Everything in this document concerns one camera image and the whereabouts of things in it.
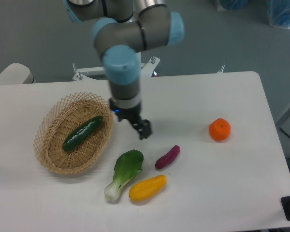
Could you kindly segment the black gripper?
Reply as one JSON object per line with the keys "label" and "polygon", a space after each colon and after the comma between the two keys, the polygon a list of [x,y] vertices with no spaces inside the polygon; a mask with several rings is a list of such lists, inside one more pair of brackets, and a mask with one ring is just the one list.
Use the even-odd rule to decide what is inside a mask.
{"label": "black gripper", "polygon": [[138,132],[139,139],[147,139],[152,134],[151,123],[149,120],[141,119],[141,103],[132,108],[120,108],[116,105],[116,100],[111,97],[109,99],[109,108],[117,116],[118,121],[126,119],[132,127]]}

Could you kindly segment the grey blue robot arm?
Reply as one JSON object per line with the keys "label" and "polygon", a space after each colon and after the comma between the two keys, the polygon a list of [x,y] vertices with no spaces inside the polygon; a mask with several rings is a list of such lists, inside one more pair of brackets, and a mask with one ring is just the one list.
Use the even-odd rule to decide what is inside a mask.
{"label": "grey blue robot arm", "polygon": [[96,48],[109,82],[110,109],[127,120],[140,139],[148,138],[151,124],[142,119],[138,53],[179,43],[185,36],[180,13],[170,12],[164,0],[66,0],[74,22],[95,20]]}

